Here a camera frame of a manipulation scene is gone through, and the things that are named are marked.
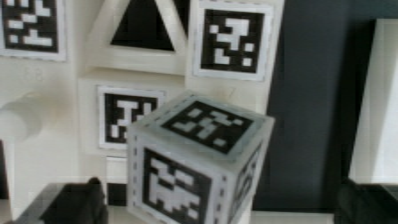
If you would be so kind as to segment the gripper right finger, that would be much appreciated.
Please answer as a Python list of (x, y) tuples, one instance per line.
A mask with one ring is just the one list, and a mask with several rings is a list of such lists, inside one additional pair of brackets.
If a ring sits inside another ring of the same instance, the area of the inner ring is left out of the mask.
[(398, 185), (343, 181), (334, 224), (398, 224)]

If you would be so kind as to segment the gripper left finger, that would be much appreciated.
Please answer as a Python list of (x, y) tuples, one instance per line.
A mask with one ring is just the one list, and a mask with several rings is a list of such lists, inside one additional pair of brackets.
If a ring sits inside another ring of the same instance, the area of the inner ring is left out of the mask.
[(100, 179), (48, 184), (12, 224), (108, 224)]

